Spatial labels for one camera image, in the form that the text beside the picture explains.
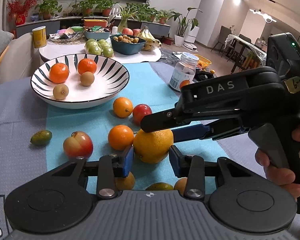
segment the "red apple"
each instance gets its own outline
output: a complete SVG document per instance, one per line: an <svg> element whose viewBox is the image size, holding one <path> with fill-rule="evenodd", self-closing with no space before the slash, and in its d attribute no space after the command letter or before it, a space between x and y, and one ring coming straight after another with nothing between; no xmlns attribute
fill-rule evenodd
<svg viewBox="0 0 300 240"><path fill-rule="evenodd" d="M133 31L133 36L136 36L136 34L137 34L139 31L141 31L141 30L140 30L140 29L133 29L132 31Z"/></svg>
<svg viewBox="0 0 300 240"><path fill-rule="evenodd" d="M133 35L133 31L132 31L132 29L124 28L122 30L121 34Z"/></svg>
<svg viewBox="0 0 300 240"><path fill-rule="evenodd" d="M136 125L140 125L142 118L148 114L152 114L152 110L151 110L150 106L145 105L145 104L140 104L140 105L135 106L135 108L133 108L133 111L132 111L133 122Z"/></svg>
<svg viewBox="0 0 300 240"><path fill-rule="evenodd" d="M89 158L93 152L93 143L88 134L76 131L63 142L63 151L69 158Z"/></svg>

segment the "orange box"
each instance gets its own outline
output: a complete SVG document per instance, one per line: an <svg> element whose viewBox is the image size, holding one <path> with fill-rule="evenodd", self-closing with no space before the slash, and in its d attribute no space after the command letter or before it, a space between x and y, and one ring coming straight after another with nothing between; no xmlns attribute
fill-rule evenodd
<svg viewBox="0 0 300 240"><path fill-rule="evenodd" d="M94 26L101 26L105 28L107 26L107 20L95 20L95 19L84 19L83 26L85 27L94 27Z"/></svg>

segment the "tv cabinet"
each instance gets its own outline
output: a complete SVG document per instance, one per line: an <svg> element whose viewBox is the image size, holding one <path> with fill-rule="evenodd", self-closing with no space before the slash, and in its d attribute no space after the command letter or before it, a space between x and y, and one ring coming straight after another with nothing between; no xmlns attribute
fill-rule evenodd
<svg viewBox="0 0 300 240"><path fill-rule="evenodd" d="M82 17L82 16L70 16L70 17L58 17L52 18L50 20L40 20L36 22L26 22L22 25L16 27L16 38L21 37L23 34L31 33L32 29L45 26L47 35L56 33L60 29L67 29L71 26L82 26L83 19L107 19L103 16L91 16L91 17ZM118 17L114 21L114 25L118 26L121 19ZM128 27L130 29L142 29L144 26L148 26L149 31L154 36L168 36L170 31L170 26L167 24L160 24L157 22L139 22L138 20L130 19L128 20Z"/></svg>

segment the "white striped bowl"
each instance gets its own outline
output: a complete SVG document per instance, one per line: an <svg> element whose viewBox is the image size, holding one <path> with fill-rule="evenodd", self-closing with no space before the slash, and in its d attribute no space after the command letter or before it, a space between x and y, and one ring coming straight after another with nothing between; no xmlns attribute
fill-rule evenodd
<svg viewBox="0 0 300 240"><path fill-rule="evenodd" d="M80 74L77 65L83 58L90 58L97 63L95 80L89 87L80 85ZM56 100L53 88L57 85L50 81L49 71L55 63L64 63L69 67L69 77L64 82L69 88L68 96L63 100ZM82 109L101 105L117 93L129 82L128 70L119 62L103 56L92 54L72 54L58 57L39 67L31 77L31 88L45 102L53 106Z"/></svg>

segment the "human hand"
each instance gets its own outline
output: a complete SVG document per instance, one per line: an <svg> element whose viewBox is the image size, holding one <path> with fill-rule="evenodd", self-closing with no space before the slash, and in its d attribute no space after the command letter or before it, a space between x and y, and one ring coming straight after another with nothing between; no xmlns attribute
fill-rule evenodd
<svg viewBox="0 0 300 240"><path fill-rule="evenodd" d="M292 138L300 142L300 125L292 132ZM292 170L287 168L276 168L270 165L268 155L260 149L255 154L257 163L263 166L266 178L280 187L286 189L294 198L300 197L300 184L293 183L296 176Z"/></svg>

